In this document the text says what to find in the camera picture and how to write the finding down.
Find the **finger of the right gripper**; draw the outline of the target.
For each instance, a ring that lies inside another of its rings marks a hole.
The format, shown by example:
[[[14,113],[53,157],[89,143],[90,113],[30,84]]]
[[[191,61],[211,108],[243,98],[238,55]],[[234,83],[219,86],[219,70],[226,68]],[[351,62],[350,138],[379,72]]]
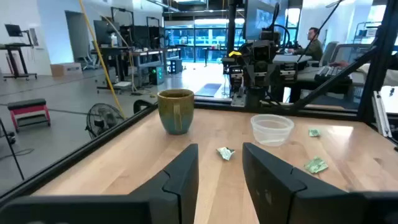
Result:
[[[254,81],[254,66],[253,65],[245,65],[244,66],[244,86],[250,87],[252,86]]]
[[[276,86],[279,81],[279,66],[277,64],[269,64],[269,84]]]

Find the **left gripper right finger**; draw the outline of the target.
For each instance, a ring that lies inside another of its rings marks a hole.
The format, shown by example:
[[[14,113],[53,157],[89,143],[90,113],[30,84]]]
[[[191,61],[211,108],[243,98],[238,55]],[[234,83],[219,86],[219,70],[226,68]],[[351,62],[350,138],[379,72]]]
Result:
[[[346,193],[249,142],[243,170],[260,224],[326,224],[331,199]]]

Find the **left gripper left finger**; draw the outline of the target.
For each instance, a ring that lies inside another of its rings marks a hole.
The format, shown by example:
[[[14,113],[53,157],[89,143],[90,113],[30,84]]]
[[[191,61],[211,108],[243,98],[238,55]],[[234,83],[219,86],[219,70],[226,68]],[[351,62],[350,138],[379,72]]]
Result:
[[[132,224],[193,224],[198,186],[198,145],[190,144],[129,194]]]

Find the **blue floor mat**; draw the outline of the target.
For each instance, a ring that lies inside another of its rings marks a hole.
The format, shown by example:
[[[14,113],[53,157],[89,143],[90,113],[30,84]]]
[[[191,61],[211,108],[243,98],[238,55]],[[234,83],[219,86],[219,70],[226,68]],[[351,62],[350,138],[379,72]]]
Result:
[[[214,97],[220,87],[219,83],[207,83],[195,93],[195,96]]]

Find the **person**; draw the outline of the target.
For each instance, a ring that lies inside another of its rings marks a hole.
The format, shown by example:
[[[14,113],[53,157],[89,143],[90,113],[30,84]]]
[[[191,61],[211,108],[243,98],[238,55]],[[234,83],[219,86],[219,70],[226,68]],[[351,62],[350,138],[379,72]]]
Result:
[[[289,53],[294,55],[306,55],[311,56],[315,61],[320,61],[323,56],[322,43],[318,40],[318,31],[316,27],[311,27],[308,30],[307,40],[309,40],[309,45],[301,49],[288,49]]]

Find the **black keyboard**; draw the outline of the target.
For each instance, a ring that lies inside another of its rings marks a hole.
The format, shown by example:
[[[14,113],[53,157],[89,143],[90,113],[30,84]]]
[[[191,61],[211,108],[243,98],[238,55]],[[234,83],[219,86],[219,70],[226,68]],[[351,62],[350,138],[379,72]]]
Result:
[[[337,75],[341,71],[342,71],[341,67],[324,66],[316,72],[316,74],[314,76],[314,80],[318,83],[324,83],[327,80],[333,78],[335,75]]]

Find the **clear plastic bowl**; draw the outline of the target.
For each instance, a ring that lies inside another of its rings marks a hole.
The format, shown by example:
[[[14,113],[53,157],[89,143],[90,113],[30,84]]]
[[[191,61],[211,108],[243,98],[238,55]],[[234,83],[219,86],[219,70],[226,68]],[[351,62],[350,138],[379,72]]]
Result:
[[[265,146],[281,146],[288,140],[294,122],[275,114],[257,114],[251,118],[254,139]]]

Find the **large black display screen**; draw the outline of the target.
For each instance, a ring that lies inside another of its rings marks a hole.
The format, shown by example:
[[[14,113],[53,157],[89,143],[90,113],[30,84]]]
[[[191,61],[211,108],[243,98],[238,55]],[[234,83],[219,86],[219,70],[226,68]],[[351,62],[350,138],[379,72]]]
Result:
[[[279,4],[279,13],[275,24],[284,26],[285,10],[289,6],[289,0],[245,0],[243,32],[245,40],[259,40],[262,28],[267,28],[272,23],[276,4]]]

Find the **computer tower green lights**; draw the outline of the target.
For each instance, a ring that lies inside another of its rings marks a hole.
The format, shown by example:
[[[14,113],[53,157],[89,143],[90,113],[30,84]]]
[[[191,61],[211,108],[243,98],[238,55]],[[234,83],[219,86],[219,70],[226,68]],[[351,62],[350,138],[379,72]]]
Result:
[[[164,83],[163,66],[149,67],[149,83],[151,85],[161,85]]]

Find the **black floor fan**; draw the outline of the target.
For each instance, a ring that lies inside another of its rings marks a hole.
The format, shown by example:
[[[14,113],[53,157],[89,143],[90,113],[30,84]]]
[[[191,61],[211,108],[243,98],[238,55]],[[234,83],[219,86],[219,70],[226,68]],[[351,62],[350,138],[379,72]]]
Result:
[[[124,118],[117,108],[105,103],[97,103],[88,111],[85,130],[88,131],[90,138],[94,139],[123,121]]]

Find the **red step stool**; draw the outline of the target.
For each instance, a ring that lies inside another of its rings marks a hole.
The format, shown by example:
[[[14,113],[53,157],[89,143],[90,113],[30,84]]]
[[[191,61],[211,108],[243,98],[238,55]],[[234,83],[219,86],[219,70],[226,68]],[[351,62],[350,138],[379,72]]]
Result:
[[[7,104],[15,131],[20,127],[47,123],[51,126],[47,102],[44,98],[15,101]]]

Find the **black tripod leg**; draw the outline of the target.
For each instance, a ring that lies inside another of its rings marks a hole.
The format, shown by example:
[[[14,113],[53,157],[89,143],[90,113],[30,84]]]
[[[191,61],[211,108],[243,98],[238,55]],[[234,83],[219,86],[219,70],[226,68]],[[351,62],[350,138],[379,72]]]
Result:
[[[17,160],[16,153],[15,153],[15,151],[14,151],[14,149],[13,149],[12,144],[11,144],[11,137],[10,137],[10,135],[8,135],[8,132],[6,131],[6,129],[5,129],[5,127],[4,127],[4,124],[3,124],[3,121],[2,121],[1,118],[0,118],[0,129],[1,129],[1,131],[3,132],[3,135],[0,134],[0,138],[2,138],[2,137],[6,138],[7,144],[8,144],[8,146],[9,146],[10,150],[11,150],[12,158],[14,159],[14,162],[16,163],[17,170],[19,171],[19,174],[20,174],[20,176],[21,176],[21,179],[22,179],[22,180],[25,180],[25,177],[24,177],[24,175],[23,175],[22,169],[21,169],[21,167],[20,167],[20,165],[19,165],[19,162],[18,162],[18,160]]]

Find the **small black monitor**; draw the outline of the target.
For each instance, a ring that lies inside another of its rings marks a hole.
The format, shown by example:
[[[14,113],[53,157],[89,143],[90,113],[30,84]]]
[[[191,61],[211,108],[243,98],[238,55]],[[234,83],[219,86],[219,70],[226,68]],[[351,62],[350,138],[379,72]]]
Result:
[[[6,31],[9,37],[22,37],[22,30],[19,25],[5,24]]]

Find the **black table frame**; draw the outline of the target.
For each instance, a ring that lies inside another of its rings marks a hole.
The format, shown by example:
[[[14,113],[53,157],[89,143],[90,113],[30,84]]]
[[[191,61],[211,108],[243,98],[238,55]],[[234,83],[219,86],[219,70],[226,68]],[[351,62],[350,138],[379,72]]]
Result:
[[[240,113],[275,113],[277,115],[298,116],[308,118],[323,118],[323,119],[336,119],[347,121],[360,121],[370,123],[374,121],[374,110],[371,106],[371,93],[379,91],[382,88],[383,81],[377,81],[376,75],[381,73],[384,78],[386,70],[389,68],[391,53],[394,50],[393,45],[398,34],[398,0],[387,0],[386,11],[382,20],[381,26],[378,28],[378,37],[373,46],[360,58],[352,63],[348,68],[344,69],[335,77],[329,79],[317,89],[313,90],[311,94],[304,99],[296,101],[290,106],[280,107],[263,107],[263,108],[235,108],[226,104],[217,103],[215,101],[197,100],[195,107],[205,110],[219,110],[219,111],[234,111]],[[370,62],[369,75],[365,79],[364,92],[361,97],[361,102],[357,111],[342,112],[333,109],[316,109],[307,108],[314,99],[326,93],[333,85],[337,84],[343,77],[355,71],[361,65]],[[11,190],[0,196],[0,208],[11,200],[30,195],[36,190],[39,190],[45,184],[49,183],[54,178],[65,172],[67,169],[74,166],[78,161],[87,157],[94,151],[98,150],[101,146],[110,142],[116,136],[120,135],[123,131],[131,126],[134,126],[140,120],[144,119],[147,115],[156,109],[156,105],[152,105],[135,115],[125,120],[122,124],[110,129],[109,131],[94,138],[90,142],[82,145],[73,152],[67,154],[65,157],[57,160],[53,164],[29,177],[27,180],[16,185]]]

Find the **silver aluminium bracket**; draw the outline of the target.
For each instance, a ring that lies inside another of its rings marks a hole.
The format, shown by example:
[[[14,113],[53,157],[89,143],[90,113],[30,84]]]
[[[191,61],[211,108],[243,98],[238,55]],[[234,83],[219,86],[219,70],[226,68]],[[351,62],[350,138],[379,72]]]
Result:
[[[384,103],[382,102],[381,95],[378,91],[373,91],[372,104],[378,133],[386,138],[391,138],[391,127],[384,107]]]

